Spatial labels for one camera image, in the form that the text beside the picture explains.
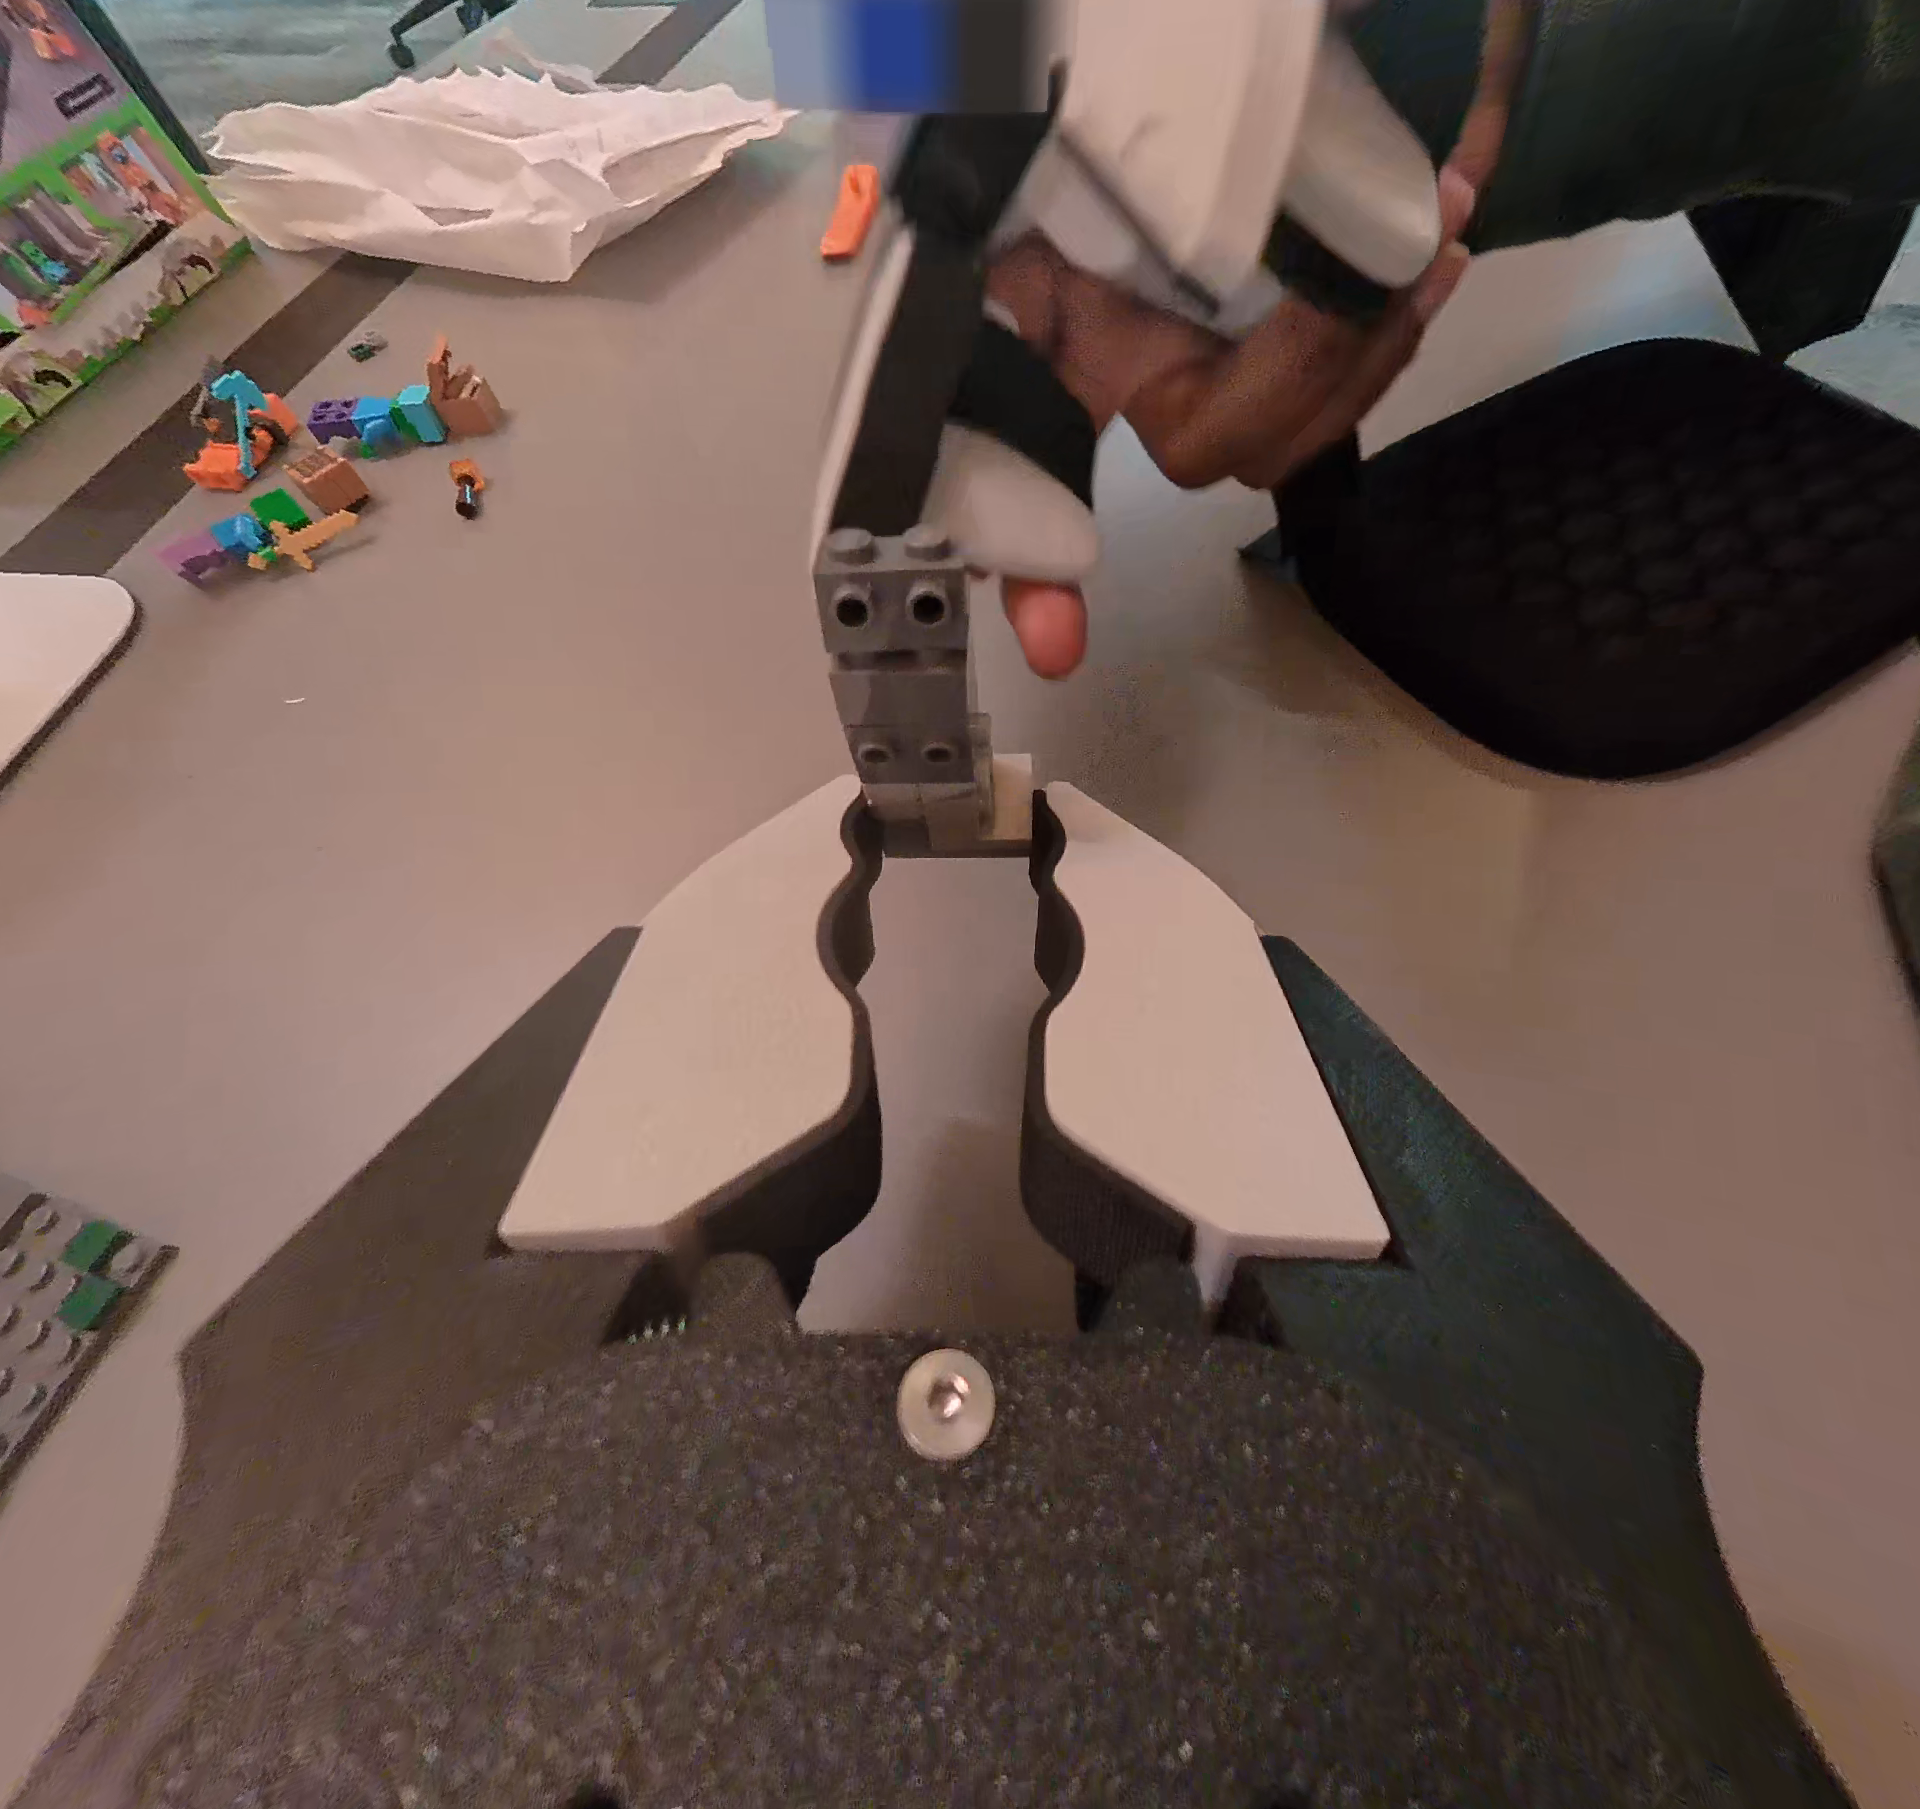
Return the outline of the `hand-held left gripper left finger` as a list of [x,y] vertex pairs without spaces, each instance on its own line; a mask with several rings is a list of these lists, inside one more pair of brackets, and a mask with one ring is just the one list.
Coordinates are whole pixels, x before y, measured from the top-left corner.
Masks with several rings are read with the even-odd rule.
[[851,774],[645,918],[498,1218],[519,1254],[687,1251],[871,1087],[871,835]]

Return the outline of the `white book stand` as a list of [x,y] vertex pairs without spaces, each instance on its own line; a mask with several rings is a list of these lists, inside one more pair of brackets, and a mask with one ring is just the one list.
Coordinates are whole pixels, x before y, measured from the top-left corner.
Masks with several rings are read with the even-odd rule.
[[137,602],[109,576],[2,574],[2,779],[131,645]]

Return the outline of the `purple headed blue toy figure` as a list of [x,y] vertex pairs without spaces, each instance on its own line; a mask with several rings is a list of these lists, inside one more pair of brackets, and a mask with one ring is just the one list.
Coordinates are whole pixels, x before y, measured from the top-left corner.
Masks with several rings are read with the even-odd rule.
[[449,443],[446,424],[425,382],[412,382],[392,396],[316,401],[304,415],[304,427],[318,446],[360,460]]

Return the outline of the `green toy set box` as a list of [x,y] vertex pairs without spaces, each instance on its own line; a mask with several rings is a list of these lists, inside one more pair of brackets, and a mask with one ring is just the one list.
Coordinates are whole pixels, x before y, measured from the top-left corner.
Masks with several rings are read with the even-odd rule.
[[250,254],[68,0],[2,0],[2,451]]

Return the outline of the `grey brick assembly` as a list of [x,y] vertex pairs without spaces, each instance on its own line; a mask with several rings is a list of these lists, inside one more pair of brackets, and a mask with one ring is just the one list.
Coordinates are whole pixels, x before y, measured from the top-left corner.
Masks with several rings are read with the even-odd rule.
[[846,751],[890,854],[1025,857],[1035,767],[978,702],[972,574],[942,531],[828,529],[813,597]]

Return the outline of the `grey desk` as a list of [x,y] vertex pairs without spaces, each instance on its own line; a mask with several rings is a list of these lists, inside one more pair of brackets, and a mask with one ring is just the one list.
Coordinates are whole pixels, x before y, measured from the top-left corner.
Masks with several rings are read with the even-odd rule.
[[[557,291],[266,262],[5,475],[26,535],[203,357],[381,289],[504,398],[492,501],[388,464],[321,574],[111,572],[131,649],[5,790],[5,1169],[177,1246],[5,1501],[5,1799],[131,1617],[179,1358],[610,932],[844,769],[794,515],[886,130],[801,118]],[[1718,1532],[1861,1805],[1915,1805],[1915,1013],[1868,867],[1915,652],[1721,765],[1512,769],[1124,435],[1091,668],[995,731],[1297,941],[1705,1366]]]

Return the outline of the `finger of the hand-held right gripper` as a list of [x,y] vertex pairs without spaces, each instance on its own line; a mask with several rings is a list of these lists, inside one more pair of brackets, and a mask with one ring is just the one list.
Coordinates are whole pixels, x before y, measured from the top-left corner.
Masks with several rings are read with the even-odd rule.
[[974,250],[914,227],[886,233],[835,384],[816,547],[844,528],[890,538],[921,521],[982,317]]

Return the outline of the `person's right hand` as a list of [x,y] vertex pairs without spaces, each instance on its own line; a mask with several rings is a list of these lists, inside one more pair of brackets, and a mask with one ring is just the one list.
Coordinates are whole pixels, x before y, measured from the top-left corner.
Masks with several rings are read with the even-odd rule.
[[1081,273],[1045,239],[1025,239],[995,262],[990,305],[1095,429],[1126,420],[1174,486],[1276,489],[1357,429],[1461,283],[1477,195],[1499,165],[1537,2],[1487,0],[1477,97],[1438,171],[1443,249],[1373,324],[1357,327],[1287,303],[1260,330],[1226,342]]

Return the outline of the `person's dark green shirt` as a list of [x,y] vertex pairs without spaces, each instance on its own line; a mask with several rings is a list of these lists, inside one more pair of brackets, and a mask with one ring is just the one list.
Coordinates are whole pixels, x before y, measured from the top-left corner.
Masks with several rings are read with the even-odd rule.
[[1918,738],[1895,767],[1879,809],[1869,866],[1884,931],[1918,1010]]

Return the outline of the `toy brick building model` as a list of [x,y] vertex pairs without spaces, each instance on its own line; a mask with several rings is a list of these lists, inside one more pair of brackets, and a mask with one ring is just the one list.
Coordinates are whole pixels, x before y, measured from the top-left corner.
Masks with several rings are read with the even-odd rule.
[[8,1493],[179,1251],[2,1175],[2,1491]]

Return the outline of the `orange blue toy figure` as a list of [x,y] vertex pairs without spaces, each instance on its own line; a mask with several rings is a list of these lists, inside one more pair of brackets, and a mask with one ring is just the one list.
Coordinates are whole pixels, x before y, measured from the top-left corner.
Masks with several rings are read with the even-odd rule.
[[300,429],[284,396],[263,390],[235,368],[214,368],[205,375],[188,420],[200,432],[200,445],[181,466],[181,478],[227,495],[247,490]]

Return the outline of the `white crumpled paper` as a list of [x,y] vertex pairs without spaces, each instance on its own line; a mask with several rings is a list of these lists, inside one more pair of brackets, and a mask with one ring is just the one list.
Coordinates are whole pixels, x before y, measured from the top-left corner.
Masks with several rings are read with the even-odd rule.
[[210,191],[277,252],[561,287],[797,118],[728,85],[606,83],[498,49],[340,102],[229,114],[205,142]]

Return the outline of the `tan toy sword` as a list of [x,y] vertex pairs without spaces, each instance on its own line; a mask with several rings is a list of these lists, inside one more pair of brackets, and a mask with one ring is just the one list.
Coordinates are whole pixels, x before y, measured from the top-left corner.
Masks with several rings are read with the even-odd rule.
[[263,574],[275,566],[293,566],[310,574],[316,567],[316,550],[356,529],[360,515],[347,510],[300,525],[266,521],[265,518],[255,518],[253,521],[258,528],[258,540],[247,554],[247,566],[253,572]]

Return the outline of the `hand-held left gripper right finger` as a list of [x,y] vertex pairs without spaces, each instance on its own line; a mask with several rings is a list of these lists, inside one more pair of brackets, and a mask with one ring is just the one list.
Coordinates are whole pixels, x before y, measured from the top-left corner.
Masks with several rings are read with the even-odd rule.
[[1023,1203],[1073,1266],[1379,1263],[1391,1230],[1256,921],[1072,785],[1035,816]]

